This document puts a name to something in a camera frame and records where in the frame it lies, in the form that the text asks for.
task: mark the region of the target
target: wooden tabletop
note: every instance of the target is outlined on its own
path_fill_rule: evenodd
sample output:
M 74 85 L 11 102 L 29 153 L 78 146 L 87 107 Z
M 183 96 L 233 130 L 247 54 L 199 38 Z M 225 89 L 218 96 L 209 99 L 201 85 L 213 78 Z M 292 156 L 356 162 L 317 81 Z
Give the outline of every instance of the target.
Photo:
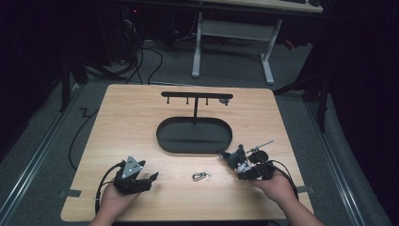
M 202 0 L 202 1 L 218 3 L 218 4 L 256 7 L 256 8 L 272 8 L 272 9 L 291 10 L 291 11 L 300 11 L 300 12 L 315 12 L 315 13 L 323 12 L 323 8 L 321 6 L 314 7 L 311 4 L 309 4 L 308 1 L 305 4 L 293 3 L 282 0 Z
M 61 217 L 65 221 L 90 221 L 94 218 L 94 199 L 104 174 L 132 155 L 146 160 L 139 178 L 159 171 L 152 189 L 141 194 L 120 217 L 121 221 L 168 220 L 238 220 L 285 218 L 278 206 L 247 181 L 239 181 L 233 169 L 218 154 L 168 153 L 157 143 L 156 129 L 165 119 L 193 116 L 194 100 L 167 98 L 162 91 L 229 93 L 228 106 L 217 99 L 199 100 L 199 117 L 218 118 L 232 129 L 228 151 L 239 144 L 246 150 L 259 146 L 270 159 L 283 163 L 296 186 L 303 180 L 284 128 L 279 109 L 270 89 L 206 88 L 111 85 L 104 96 L 71 189 L 82 191 L 80 197 L 68 197 Z M 193 181 L 192 175 L 209 170 L 209 181 Z M 117 169 L 106 181 L 115 177 Z M 300 201 L 312 211 L 307 193 Z

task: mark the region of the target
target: hand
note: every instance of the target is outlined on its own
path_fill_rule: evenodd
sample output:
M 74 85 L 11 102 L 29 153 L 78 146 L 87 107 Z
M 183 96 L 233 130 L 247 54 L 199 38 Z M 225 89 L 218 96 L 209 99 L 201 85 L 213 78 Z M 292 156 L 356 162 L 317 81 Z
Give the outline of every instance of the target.
M 281 172 L 275 171 L 270 180 L 249 181 L 260 188 L 264 195 L 274 201 L 284 212 L 292 226 L 322 226 L 323 223 L 309 211 L 295 196 L 288 180 Z
M 112 225 L 140 194 L 123 195 L 113 184 L 107 185 L 101 198 L 100 210 L 89 225 Z
M 290 183 L 282 173 L 277 170 L 273 173 L 273 177 L 270 180 L 250 180 L 249 182 L 260 188 L 264 195 L 278 205 L 296 200 L 295 193 Z

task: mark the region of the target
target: gray carpet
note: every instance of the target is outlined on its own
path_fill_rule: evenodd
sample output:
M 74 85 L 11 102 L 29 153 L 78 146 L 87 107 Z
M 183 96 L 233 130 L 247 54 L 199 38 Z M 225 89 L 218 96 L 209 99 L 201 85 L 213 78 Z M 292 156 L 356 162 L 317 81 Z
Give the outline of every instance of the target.
M 143 51 L 143 63 L 139 72 L 144 83 L 161 62 L 161 57 L 153 51 L 155 50 L 162 55 L 163 62 L 160 69 L 152 76 L 153 85 L 161 85 L 160 82 L 162 82 L 268 89 L 278 89 L 294 82 L 311 49 L 310 45 L 301 46 L 292 51 L 281 45 L 275 46 L 270 58 L 275 85 L 267 86 L 258 55 L 243 54 L 239 51 L 235 53 L 227 47 L 224 49 L 225 46 L 217 51 L 208 50 L 215 48 L 217 46 L 215 44 L 204 46 L 206 49 L 203 51 L 200 77 L 193 79 L 190 75 L 193 60 L 193 46 L 190 42 L 184 42 L 175 48 L 162 44 L 156 45 L 153 42 L 148 42 L 145 46 L 155 47 Z M 111 69 L 117 71 L 120 67 L 122 66 L 116 64 Z M 16 201 L 18 203 L 16 208 L 10 211 L 12 215 L 6 225 L 87 225 L 87 222 L 63 222 L 60 218 L 65 201 L 62 191 L 70 187 L 74 176 L 68 153 L 73 138 L 87 120 L 82 108 L 87 110 L 86 115 L 97 110 L 106 87 L 113 83 L 121 82 L 112 81 L 103 76 L 91 76 L 85 87 L 74 92 L 74 103 L 69 113 L 46 149 L 45 158 L 40 163 L 39 170 L 34 173 L 30 186 L 22 198 Z M 140 83 L 137 74 L 130 83 Z M 313 190 L 310 197 L 315 215 L 326 225 L 353 225 L 327 162 L 325 145 L 317 127 L 314 126 L 314 118 L 310 115 L 307 104 L 302 102 L 300 94 L 301 91 L 292 91 L 277 96 L 277 101 L 305 184 Z M 2 182 L 0 203 L 6 202 L 12 188 L 20 176 L 24 175 L 24 169 L 29 164 L 29 160 L 40 148 L 47 130 L 59 117 L 60 100 L 60 86 L 57 86 L 47 102 L 32 117 L 29 126 L 11 153 L 0 164 Z M 328 104 L 325 136 L 337 154 L 344 175 L 347 176 L 349 186 L 364 218 L 364 225 L 391 225 L 344 140 L 330 100 Z M 72 162 L 76 166 L 94 121 L 95 117 L 88 121 L 73 143 Z M 284 220 L 279 223 L 287 225 Z

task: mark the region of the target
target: black cable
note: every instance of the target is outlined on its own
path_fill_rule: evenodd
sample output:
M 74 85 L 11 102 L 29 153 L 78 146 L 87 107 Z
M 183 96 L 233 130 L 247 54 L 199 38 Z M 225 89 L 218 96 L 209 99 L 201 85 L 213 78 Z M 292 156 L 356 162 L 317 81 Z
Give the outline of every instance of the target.
M 149 78 L 147 80 L 147 83 L 149 85 L 152 76 L 156 73 L 156 71 L 158 71 L 158 69 L 161 67 L 162 63 L 164 62 L 164 58 L 162 57 L 162 55 L 159 52 L 157 52 L 155 50 L 152 50 L 152 49 L 144 49 L 144 50 L 153 51 L 153 52 L 155 52 L 157 55 L 159 55 L 161 57 L 161 62 L 159 63 L 158 67 L 150 74 L 150 76 L 149 76 Z
M 141 64 L 143 63 L 143 48 L 140 48 L 140 49 L 141 49 L 141 51 L 140 51 L 141 52 L 140 63 L 138 65 L 136 65 L 135 71 L 129 76 L 128 79 L 126 79 L 125 84 L 128 84 L 130 79 L 132 79 L 132 77 L 135 75 L 135 73 L 137 73 L 137 78 L 138 78 L 138 80 L 140 80 L 141 85 L 143 85 L 143 79 L 141 78 L 141 75 L 140 75 L 140 73 L 138 71 L 138 69 L 141 67 Z
M 146 40 L 146 41 L 144 41 L 144 42 L 155 42 L 155 45 L 154 45 L 154 46 L 152 46 L 152 47 L 145 47 L 144 49 L 155 49 L 156 47 L 159 46 L 159 40 Z
M 273 167 L 275 170 L 279 171 L 288 180 L 288 182 L 291 185 L 291 188 L 294 191 L 294 194 L 295 194 L 296 198 L 299 200 L 298 191 L 297 191 L 296 186 L 294 184 L 293 178 L 291 178 L 285 171 L 281 170 L 280 168 L 276 167 L 275 165 L 273 165 L 273 164 L 271 164 L 269 162 L 266 162 L 265 164 L 268 165 L 269 167 Z
M 238 45 L 238 46 L 249 46 L 249 45 L 255 45 L 261 41 L 260 40 L 246 40 L 246 43 L 240 43 L 239 41 L 232 41 L 230 39 L 225 39 L 225 42 L 227 44 L 233 44 L 233 45 Z
M 195 15 L 195 17 L 194 17 L 193 24 L 191 25 L 191 29 L 188 31 L 187 35 L 183 36 L 183 37 L 180 38 L 180 39 L 175 40 L 175 43 L 176 43 L 176 44 L 178 44 L 178 41 L 181 41 L 181 40 L 190 40 L 190 39 L 192 39 L 192 38 L 194 38 L 194 37 L 197 36 L 197 35 L 192 35 L 192 34 L 193 34 L 193 31 L 194 31 L 194 28 L 196 27 L 196 24 L 198 24 L 198 23 L 197 23 L 198 17 L 199 17 L 199 14 L 196 13 L 196 15 Z
M 123 73 L 127 73 L 127 72 L 131 71 L 135 67 L 135 62 L 136 62 L 136 60 L 132 59 L 132 61 L 129 63 L 129 65 L 126 68 L 124 68 L 124 69 L 122 69 L 122 70 L 120 70 L 118 72 L 114 72 L 113 74 L 114 75 L 121 75 Z M 94 75 L 94 76 L 104 76 L 103 73 L 96 73 L 96 72 L 92 71 L 89 68 L 85 68 L 85 71 L 87 73 L 91 74 L 91 75 Z
M 72 146 L 73 146 L 74 142 L 76 141 L 77 136 L 78 136 L 78 135 L 80 134 L 80 132 L 82 131 L 83 127 L 86 125 L 86 123 L 88 123 L 88 121 L 89 121 L 93 116 L 95 116 L 95 115 L 99 112 L 99 110 L 100 110 L 100 108 L 97 109 L 96 111 L 94 111 L 93 114 L 91 114 L 89 117 L 86 118 L 85 122 L 83 122 L 83 124 L 80 126 L 79 130 L 76 132 L 75 136 L 74 136 L 73 139 L 72 139 L 72 142 L 71 142 L 71 145 L 70 145 L 70 150 L 69 150 L 69 152 L 68 152 L 68 158 L 69 158 L 69 160 L 70 160 L 70 164 L 71 164 L 72 168 L 73 168 L 75 171 L 77 171 L 77 167 L 76 167 L 76 166 L 73 164 L 73 162 L 72 162 Z
M 270 160 L 270 161 L 271 162 L 275 162 L 275 163 L 279 163 L 280 165 L 282 165 L 285 168 L 285 170 L 287 171 L 288 176 L 290 176 L 290 178 L 292 178 L 291 174 L 290 174 L 290 171 L 284 166 L 284 164 L 282 164 L 282 163 L 280 163 L 279 161 L 276 161 L 276 160 Z
M 182 47 L 191 47 L 197 43 L 195 40 L 192 40 L 195 37 L 196 36 L 191 36 L 191 37 L 185 38 L 183 40 L 176 40 L 175 44 L 182 46 Z
M 225 39 L 224 38 L 221 38 L 221 37 L 207 37 L 208 39 L 204 39 L 204 40 L 220 40 L 221 39 L 221 43 L 219 44 L 219 46 L 217 46 L 216 48 L 206 48 L 203 44 L 205 44 L 205 43 L 202 43 L 201 44 L 201 48 L 202 49 L 206 49 L 206 50 L 210 50 L 210 51 L 216 51 L 216 50 L 219 50 L 219 49 L 221 49 L 223 46 L 224 46 L 224 44 L 225 44 Z
M 106 177 L 108 176 L 108 174 L 114 170 L 117 167 L 123 167 L 123 165 L 125 164 L 125 161 L 121 161 L 118 164 L 116 164 L 115 166 L 113 166 L 112 168 L 110 168 L 104 175 L 103 179 L 101 180 L 99 187 L 97 189 L 97 193 L 96 193 L 96 200 L 95 200 L 95 212 L 96 215 L 100 210 L 100 198 L 101 198 L 101 188 L 103 187 L 103 185 L 109 184 L 110 182 L 104 183 Z

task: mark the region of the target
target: keychain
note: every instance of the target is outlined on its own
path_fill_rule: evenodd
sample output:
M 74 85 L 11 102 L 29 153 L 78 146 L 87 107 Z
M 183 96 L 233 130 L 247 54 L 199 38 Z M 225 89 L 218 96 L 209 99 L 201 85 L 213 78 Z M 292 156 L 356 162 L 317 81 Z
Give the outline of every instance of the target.
M 204 172 L 194 173 L 193 181 L 197 182 L 202 179 L 205 181 L 209 181 L 209 180 L 211 180 L 211 177 L 212 177 L 212 173 L 210 171 L 206 170 Z

